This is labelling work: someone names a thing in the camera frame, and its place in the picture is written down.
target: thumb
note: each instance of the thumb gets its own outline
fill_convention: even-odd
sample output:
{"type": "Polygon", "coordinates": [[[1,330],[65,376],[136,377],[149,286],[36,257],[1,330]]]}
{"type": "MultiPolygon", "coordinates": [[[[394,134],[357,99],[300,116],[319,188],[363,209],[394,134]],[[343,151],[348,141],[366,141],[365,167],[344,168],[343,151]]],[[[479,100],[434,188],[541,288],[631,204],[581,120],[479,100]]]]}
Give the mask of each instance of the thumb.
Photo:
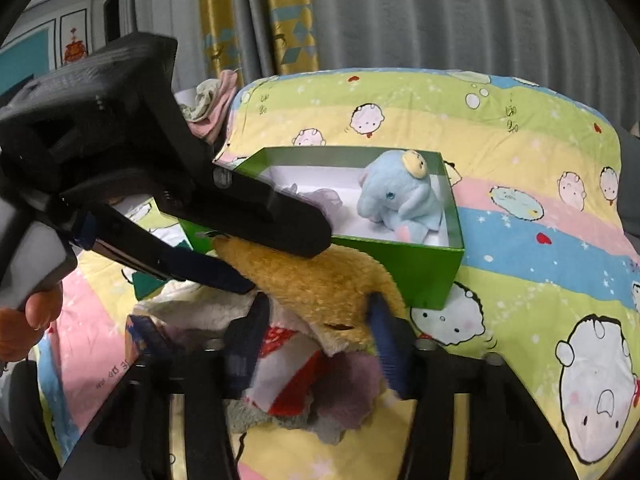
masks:
{"type": "Polygon", "coordinates": [[[62,309],[62,284],[51,290],[36,292],[27,300],[25,316],[34,330],[46,328],[50,322],[60,316],[62,309]]]}

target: framed picture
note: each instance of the framed picture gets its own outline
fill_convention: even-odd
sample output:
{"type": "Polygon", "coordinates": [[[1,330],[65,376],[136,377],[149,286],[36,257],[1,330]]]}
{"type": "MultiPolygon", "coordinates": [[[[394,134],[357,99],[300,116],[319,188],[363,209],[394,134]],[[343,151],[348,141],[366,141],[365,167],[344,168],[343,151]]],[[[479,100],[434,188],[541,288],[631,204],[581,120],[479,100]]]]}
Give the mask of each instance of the framed picture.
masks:
{"type": "Polygon", "coordinates": [[[0,48],[0,93],[33,75],[58,68],[56,20],[49,20],[14,36],[0,48]]]}
{"type": "Polygon", "coordinates": [[[89,55],[87,10],[80,9],[60,16],[60,66],[89,55]]]}

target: human hand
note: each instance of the human hand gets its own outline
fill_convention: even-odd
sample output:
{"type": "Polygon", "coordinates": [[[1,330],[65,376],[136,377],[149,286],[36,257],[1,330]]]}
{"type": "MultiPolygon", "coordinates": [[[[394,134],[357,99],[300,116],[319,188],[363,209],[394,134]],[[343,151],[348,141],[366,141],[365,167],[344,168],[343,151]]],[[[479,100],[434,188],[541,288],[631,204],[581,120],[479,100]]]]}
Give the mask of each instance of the human hand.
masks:
{"type": "Polygon", "coordinates": [[[27,357],[61,309],[61,283],[47,292],[33,294],[24,312],[0,308],[0,360],[15,362],[27,357]]]}

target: yellow plush toy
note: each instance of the yellow plush toy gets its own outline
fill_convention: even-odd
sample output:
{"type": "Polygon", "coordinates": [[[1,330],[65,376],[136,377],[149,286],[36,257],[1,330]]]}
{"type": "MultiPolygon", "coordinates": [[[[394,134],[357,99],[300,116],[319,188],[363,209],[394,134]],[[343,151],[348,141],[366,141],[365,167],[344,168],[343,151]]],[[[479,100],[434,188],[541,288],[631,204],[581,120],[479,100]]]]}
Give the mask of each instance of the yellow plush toy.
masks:
{"type": "Polygon", "coordinates": [[[366,314],[372,292],[382,293],[396,317],[406,317],[391,275],[356,249],[331,245],[305,259],[226,236],[214,238],[213,247],[219,258],[306,322],[350,342],[370,342],[366,314]]]}

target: metal screw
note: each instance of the metal screw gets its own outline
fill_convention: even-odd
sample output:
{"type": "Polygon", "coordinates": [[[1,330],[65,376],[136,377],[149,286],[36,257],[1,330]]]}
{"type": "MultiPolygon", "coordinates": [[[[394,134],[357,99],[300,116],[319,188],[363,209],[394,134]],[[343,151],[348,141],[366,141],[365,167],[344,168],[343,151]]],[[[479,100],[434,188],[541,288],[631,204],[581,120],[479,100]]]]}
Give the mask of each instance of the metal screw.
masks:
{"type": "Polygon", "coordinates": [[[496,352],[489,352],[484,356],[484,360],[491,366],[502,366],[504,364],[504,359],[496,352]]]}
{"type": "Polygon", "coordinates": [[[231,187],[232,175],[225,168],[216,167],[213,169],[213,183],[220,189],[231,187]]]}
{"type": "Polygon", "coordinates": [[[416,339],[414,343],[418,350],[433,351],[438,348],[438,344],[433,339],[416,339]]]}
{"type": "Polygon", "coordinates": [[[205,341],[202,347],[206,351],[222,350],[225,347],[225,343],[222,341],[222,338],[215,337],[205,341]]]}
{"type": "Polygon", "coordinates": [[[171,193],[170,191],[165,191],[163,194],[164,199],[166,200],[166,202],[173,206],[173,207],[181,207],[182,206],[182,201],[176,197],[173,193],[171,193]]]}

